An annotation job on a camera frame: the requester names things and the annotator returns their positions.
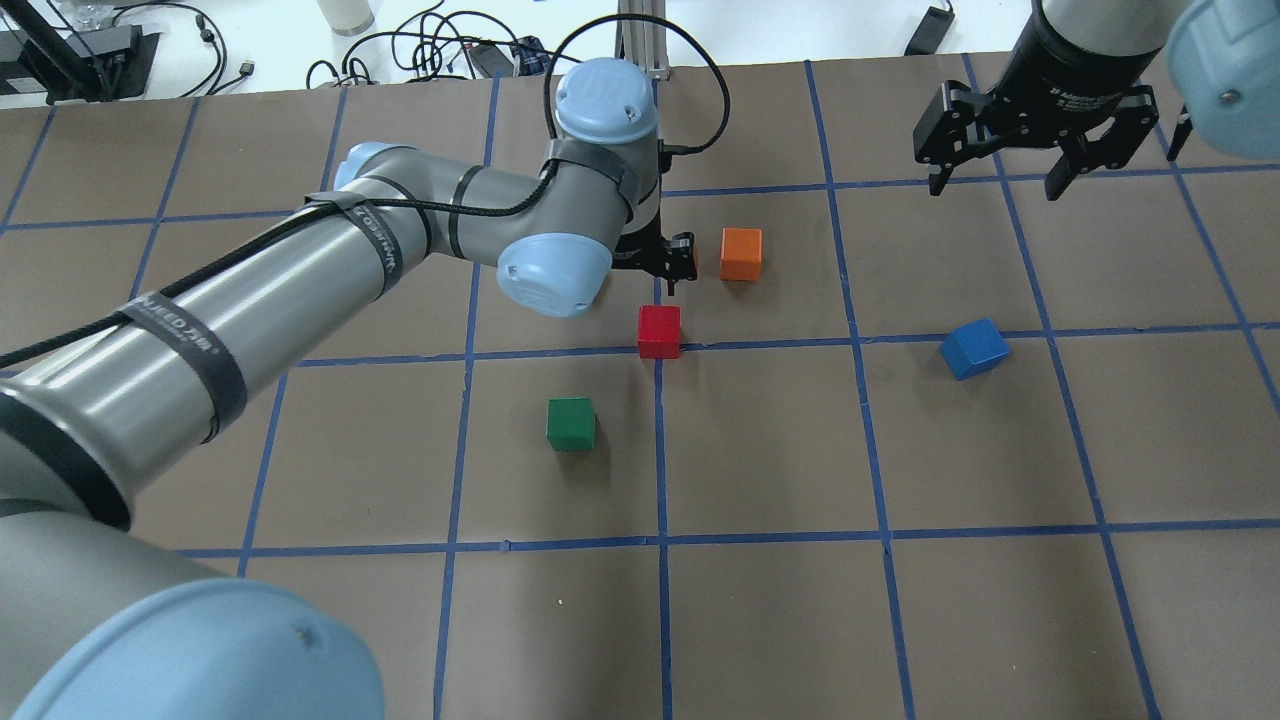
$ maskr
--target light blue cap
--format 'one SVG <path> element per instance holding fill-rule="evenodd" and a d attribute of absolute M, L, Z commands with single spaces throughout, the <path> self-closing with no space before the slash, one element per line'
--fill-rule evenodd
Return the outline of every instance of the light blue cap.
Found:
<path fill-rule="evenodd" d="M 360 172 L 374 159 L 374 155 L 393 147 L 411 147 L 408 145 L 392 145 L 389 142 L 361 142 L 347 152 L 347 159 L 338 163 L 338 172 L 333 174 L 333 188 L 347 184 L 360 177 Z"/>
<path fill-rule="evenodd" d="M 369 648 L 280 588 L 218 578 L 122 610 L 76 643 L 13 720 L 381 720 Z"/>
<path fill-rule="evenodd" d="M 658 129 L 653 86 L 627 60 L 596 58 L 575 67 L 556 91 L 564 132 L 596 145 L 634 142 Z"/>
<path fill-rule="evenodd" d="M 1201 0 L 1169 35 L 1169 74 L 1204 142 L 1280 156 L 1280 0 Z"/>
<path fill-rule="evenodd" d="M 612 266 L 613 254 L 589 237 L 531 234 L 498 256 L 498 287 L 543 315 L 573 318 L 591 306 Z"/>

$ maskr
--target black tape band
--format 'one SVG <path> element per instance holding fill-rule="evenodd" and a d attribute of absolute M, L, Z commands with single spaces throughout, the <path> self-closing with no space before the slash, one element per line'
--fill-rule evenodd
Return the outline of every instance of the black tape band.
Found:
<path fill-rule="evenodd" d="M 26 515 L 27 512 L 56 512 L 60 510 L 61 507 L 54 505 L 52 502 L 45 502 L 44 500 L 27 500 L 24 497 L 0 498 L 0 519 L 12 518 L 14 515 Z"/>
<path fill-rule="evenodd" d="M 389 177 L 376 176 L 376 174 L 369 174 L 369 176 L 365 176 L 365 177 L 369 178 L 369 179 L 375 179 L 375 181 L 378 181 L 380 183 L 392 186 L 392 188 L 394 188 L 397 192 L 399 192 L 401 195 L 403 195 L 408 200 L 417 200 L 417 197 L 415 197 L 413 193 L 408 191 L 408 188 L 406 188 L 403 184 L 393 181 Z M 417 210 L 419 219 L 422 220 L 422 232 L 426 233 L 426 254 L 422 255 L 424 258 L 426 258 L 426 255 L 431 254 L 431 243 L 435 242 L 435 238 L 433 237 L 434 233 L 431 233 L 431 220 L 430 220 L 430 218 L 428 218 L 426 210 L 424 210 L 421 208 L 416 208 L 416 210 Z"/>
<path fill-rule="evenodd" d="M 462 174 L 462 179 L 458 181 L 458 187 L 453 191 L 452 205 L 462 205 L 462 196 L 467 193 L 467 187 L 471 181 L 476 177 L 484 165 L 471 165 L 471 169 Z M 461 260 L 466 260 L 466 255 L 462 254 L 462 243 L 458 242 L 458 219 L 462 215 L 457 213 L 449 213 L 449 247 L 453 249 L 453 256 Z"/>
<path fill-rule="evenodd" d="M 236 357 L 205 323 L 159 292 L 143 295 L 120 311 L 173 348 L 200 377 L 214 404 L 205 442 L 241 416 L 248 402 L 244 375 Z"/>
<path fill-rule="evenodd" d="M 0 432 L 26 447 L 54 471 L 90 515 L 122 530 L 129 529 L 129 506 L 102 466 L 51 420 L 0 393 Z"/>
<path fill-rule="evenodd" d="M 374 252 L 378 252 L 378 263 L 383 266 L 383 291 L 378 293 L 378 297 L 387 295 L 388 290 L 396 287 L 401 275 L 404 274 L 404 255 L 401 252 L 396 233 L 383 219 L 381 210 L 369 202 L 364 195 L 342 190 L 316 192 L 308 195 L 307 200 L 337 205 L 351 224 L 365 233 L 369 243 L 374 246 Z"/>

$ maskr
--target red cube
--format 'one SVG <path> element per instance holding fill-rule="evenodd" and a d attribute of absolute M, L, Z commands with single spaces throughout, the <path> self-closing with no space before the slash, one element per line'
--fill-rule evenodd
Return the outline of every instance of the red cube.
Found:
<path fill-rule="evenodd" d="M 680 307 L 676 305 L 641 305 L 640 331 L 636 333 L 640 357 L 680 357 Z"/>

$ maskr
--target wire bundle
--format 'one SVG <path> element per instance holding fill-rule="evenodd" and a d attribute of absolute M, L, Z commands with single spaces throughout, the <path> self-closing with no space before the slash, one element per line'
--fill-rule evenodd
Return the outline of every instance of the wire bundle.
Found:
<path fill-rule="evenodd" d="M 547 50 L 541 47 L 520 42 L 516 32 L 511 29 L 507 23 L 488 13 L 477 10 L 454 10 L 448 14 L 440 14 L 438 10 L 443 5 L 444 0 L 438 0 L 430 8 L 410 15 L 404 22 L 397 26 L 396 29 L 374 32 L 361 37 L 347 49 L 347 53 L 343 54 L 342 61 L 338 65 L 334 65 L 329 60 L 316 60 L 310 68 L 307 68 L 307 88 L 314 87 L 312 78 L 315 72 L 320 68 L 328 69 L 332 76 L 332 79 L 326 85 L 360 85 L 361 82 L 365 85 L 372 85 L 374 81 L 369 76 L 369 65 L 356 56 L 356 51 L 362 45 L 384 37 L 392 38 L 392 61 L 396 67 L 413 73 L 413 78 L 407 82 L 428 82 L 440 78 L 474 79 L 476 77 L 476 70 L 475 65 L 471 63 L 471 58 L 466 53 L 467 44 L 499 45 L 548 55 Z M 453 20 L 465 17 L 476 17 L 498 26 L 498 28 L 503 31 L 503 35 L 509 40 L 492 40 L 475 35 L 463 35 L 458 31 L 458 27 Z M 435 23 L 435 27 L 429 31 L 428 26 L 431 22 Z M 417 26 L 416 31 L 411 29 L 415 24 Z M 452 35 L 444 35 L 445 29 L 448 29 Z M 401 55 L 406 41 L 416 41 L 410 50 L 408 59 L 404 59 Z M 457 47 L 452 49 L 452 55 L 448 55 L 448 51 L 453 45 Z M 458 60 L 458 56 L 461 56 L 466 63 L 466 76 L 453 74 L 453 65 Z M 564 56 L 563 59 L 575 63 L 577 61 L 570 56 Z M 520 65 L 517 63 L 516 72 L 518 73 L 518 70 Z"/>
<path fill-rule="evenodd" d="M 209 70 L 209 74 L 205 76 L 205 79 L 200 81 L 198 83 L 196 83 L 195 87 L 183 92 L 178 97 L 191 97 L 192 95 L 197 95 L 200 90 L 204 88 L 206 85 L 209 86 L 209 88 L 205 91 L 206 96 L 218 95 L 219 92 L 234 86 L 236 83 L 243 82 L 252 73 L 251 69 L 248 72 L 244 72 L 244 69 L 242 69 L 237 77 L 232 78 L 228 82 L 223 82 L 223 76 L 227 74 L 227 64 L 228 64 L 227 38 L 223 36 L 223 31 L 221 28 L 218 27 L 218 23 L 214 22 L 214 18 L 209 17 L 209 14 L 201 10 L 200 8 L 192 5 L 184 5 L 182 3 L 172 3 L 168 0 L 147 0 L 145 3 L 119 5 L 115 8 L 115 12 L 111 13 L 111 27 L 118 26 L 120 22 L 120 17 L 124 15 L 125 13 L 132 10 L 138 10 L 142 8 L 177 8 L 179 10 L 187 10 L 195 13 L 196 27 L 197 29 L 200 29 L 201 41 L 207 42 L 214 47 L 214 69 Z"/>

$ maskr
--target orange cube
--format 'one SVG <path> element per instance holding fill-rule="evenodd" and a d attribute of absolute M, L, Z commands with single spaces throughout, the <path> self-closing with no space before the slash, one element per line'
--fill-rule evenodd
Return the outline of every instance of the orange cube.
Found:
<path fill-rule="evenodd" d="M 724 228 L 721 240 L 721 279 L 760 279 L 764 264 L 764 231 L 759 228 Z"/>

